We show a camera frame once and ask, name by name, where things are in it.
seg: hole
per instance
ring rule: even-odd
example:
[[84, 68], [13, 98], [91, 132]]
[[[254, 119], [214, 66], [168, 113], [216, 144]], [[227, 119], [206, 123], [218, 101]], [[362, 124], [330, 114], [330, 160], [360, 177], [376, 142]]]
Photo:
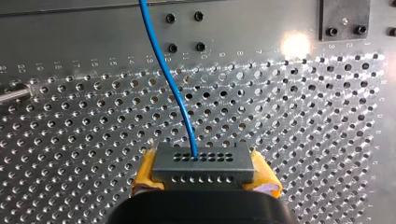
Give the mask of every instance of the hole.
[[317, 88], [317, 87], [314, 86], [314, 85], [309, 85], [309, 86], [308, 86], [308, 89], [311, 90], [311, 91], [314, 91], [316, 88]]
[[261, 72], [261, 71], [256, 71], [256, 72], [254, 73], [254, 77], [255, 77], [255, 78], [260, 78], [260, 77], [262, 77], [262, 72]]
[[328, 72], [333, 72], [334, 71], [334, 66], [328, 66], [327, 67]]
[[245, 77], [245, 74], [242, 73], [242, 72], [239, 72], [239, 73], [236, 74], [236, 78], [238, 78], [239, 80], [241, 80], [244, 77]]
[[291, 70], [290, 70], [290, 73], [291, 73], [292, 75], [297, 75], [297, 74], [298, 74], [298, 69], [297, 69], [297, 68], [291, 69]]
[[346, 66], [344, 67], [344, 69], [345, 69], [346, 71], [350, 71], [350, 70], [352, 70], [352, 65], [346, 64]]
[[177, 175], [172, 176], [172, 182], [177, 183], [179, 180]]
[[367, 81], [363, 81], [363, 82], [361, 82], [361, 87], [367, 87], [367, 85], [368, 85], [368, 82]]
[[207, 98], [210, 97], [210, 93], [209, 92], [205, 92], [203, 96], [204, 96], [204, 99], [207, 100]]
[[227, 96], [227, 91], [222, 91], [221, 93], [220, 93], [220, 96], [222, 97], [222, 98], [224, 98], [224, 97], [226, 97]]
[[290, 87], [291, 92], [297, 92], [298, 88], [296, 86]]
[[361, 66], [361, 68], [362, 68], [363, 70], [367, 70], [367, 69], [370, 68], [370, 64], [364, 63], [364, 64]]

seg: aluminum surface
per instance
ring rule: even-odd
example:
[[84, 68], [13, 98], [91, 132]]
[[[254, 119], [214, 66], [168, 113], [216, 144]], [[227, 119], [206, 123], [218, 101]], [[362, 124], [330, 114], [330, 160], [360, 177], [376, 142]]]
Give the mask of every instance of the aluminum surface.
[[[318, 41], [315, 0], [151, 15], [163, 49], [178, 45], [166, 58], [200, 147], [259, 150], [301, 223], [394, 222], [390, 1], [371, 2], [367, 39], [333, 43]], [[0, 89], [20, 82], [33, 94], [0, 106], [0, 222], [104, 223], [130, 195], [150, 138], [189, 145], [138, 8], [2, 17], [0, 27]]]
[[200, 147], [193, 158], [189, 147], [158, 145], [152, 178], [167, 189], [242, 189], [253, 182], [254, 168], [248, 146]]

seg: printed number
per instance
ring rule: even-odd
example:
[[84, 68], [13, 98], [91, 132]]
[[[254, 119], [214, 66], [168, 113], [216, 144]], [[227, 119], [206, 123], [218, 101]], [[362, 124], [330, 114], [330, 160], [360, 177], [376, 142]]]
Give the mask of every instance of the printed number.
[[25, 67], [25, 65], [24, 64], [18, 64], [18, 71], [20, 72], [20, 73], [25, 73], [26, 72], [26, 69], [25, 69], [26, 67]]

